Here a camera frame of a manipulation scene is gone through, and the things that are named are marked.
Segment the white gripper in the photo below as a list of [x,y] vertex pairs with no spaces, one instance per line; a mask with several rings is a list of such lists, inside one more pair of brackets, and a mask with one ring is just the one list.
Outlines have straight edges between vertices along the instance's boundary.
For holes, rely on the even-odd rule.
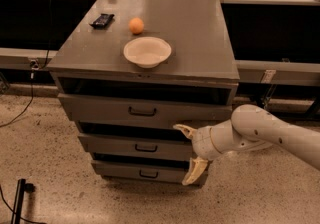
[[194,129],[184,124],[175,124],[173,128],[181,131],[186,138],[192,141],[193,150],[198,156],[190,159],[188,172],[182,180],[184,186],[191,185],[204,173],[208,161],[215,160],[221,153],[213,143],[211,127]]

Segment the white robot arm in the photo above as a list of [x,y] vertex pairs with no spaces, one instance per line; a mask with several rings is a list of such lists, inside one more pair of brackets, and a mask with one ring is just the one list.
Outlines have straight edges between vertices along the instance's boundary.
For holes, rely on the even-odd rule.
[[231,151],[255,151],[278,145],[316,169],[320,169],[320,133],[289,124],[254,105],[237,107],[227,121],[192,128],[175,124],[188,138],[196,154],[189,161],[183,185],[193,184],[210,162]]

